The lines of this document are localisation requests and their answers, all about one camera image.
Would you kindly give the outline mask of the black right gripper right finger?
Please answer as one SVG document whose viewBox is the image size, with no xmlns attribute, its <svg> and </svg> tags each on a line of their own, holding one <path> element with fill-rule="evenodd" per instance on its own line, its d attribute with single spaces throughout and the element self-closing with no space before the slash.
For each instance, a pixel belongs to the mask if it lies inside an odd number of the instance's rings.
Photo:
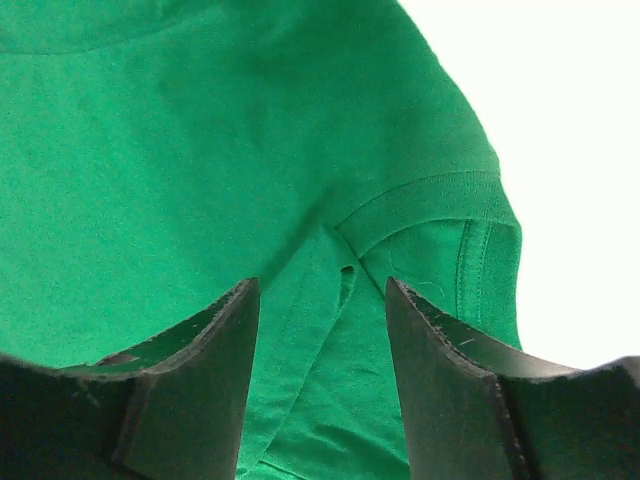
<svg viewBox="0 0 640 480">
<path fill-rule="evenodd" d="M 386 284 L 414 479 L 636 480 L 639 360 L 579 370 L 526 354 Z"/>
</svg>

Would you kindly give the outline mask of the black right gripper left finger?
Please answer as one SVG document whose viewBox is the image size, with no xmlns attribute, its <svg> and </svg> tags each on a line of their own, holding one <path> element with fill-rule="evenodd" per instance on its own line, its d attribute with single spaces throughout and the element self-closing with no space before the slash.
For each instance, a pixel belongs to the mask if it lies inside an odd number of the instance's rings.
<svg viewBox="0 0 640 480">
<path fill-rule="evenodd" d="M 231 479 L 259 323 L 241 281 L 181 323 L 93 365 L 1 358 L 1 475 Z"/>
</svg>

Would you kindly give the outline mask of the green t shirt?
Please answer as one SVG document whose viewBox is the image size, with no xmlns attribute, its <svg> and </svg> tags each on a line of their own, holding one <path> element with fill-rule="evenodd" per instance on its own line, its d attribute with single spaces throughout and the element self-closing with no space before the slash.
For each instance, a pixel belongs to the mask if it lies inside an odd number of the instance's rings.
<svg viewBox="0 0 640 480">
<path fill-rule="evenodd" d="M 94 362 L 257 277 L 238 475 L 405 479 L 389 277 L 517 345 L 521 228 L 394 1 L 5 1 L 1 349 Z"/>
</svg>

